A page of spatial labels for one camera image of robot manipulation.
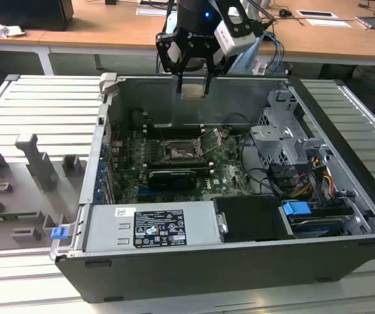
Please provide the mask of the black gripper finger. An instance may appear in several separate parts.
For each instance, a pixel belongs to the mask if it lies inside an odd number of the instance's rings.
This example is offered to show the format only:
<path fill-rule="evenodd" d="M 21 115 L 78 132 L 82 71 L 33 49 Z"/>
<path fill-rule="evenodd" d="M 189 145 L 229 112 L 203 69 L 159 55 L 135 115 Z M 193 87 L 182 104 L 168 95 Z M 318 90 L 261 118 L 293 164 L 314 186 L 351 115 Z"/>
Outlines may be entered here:
<path fill-rule="evenodd" d="M 178 48 L 179 55 L 176 61 L 170 57 L 171 48 Z M 173 33 L 156 35 L 156 48 L 159 59 L 166 73 L 171 73 L 177 78 L 176 93 L 182 93 L 183 73 L 187 69 L 187 64 L 193 53 L 193 42 L 188 39 L 187 33 L 174 31 Z"/>
<path fill-rule="evenodd" d="M 224 54 L 222 49 L 214 50 L 213 48 L 206 48 L 204 50 L 204 58 L 206 65 L 205 79 L 204 79 L 204 93 L 208 94 L 211 80 L 218 75 L 224 75 L 226 70 L 226 63 L 229 58 Z"/>

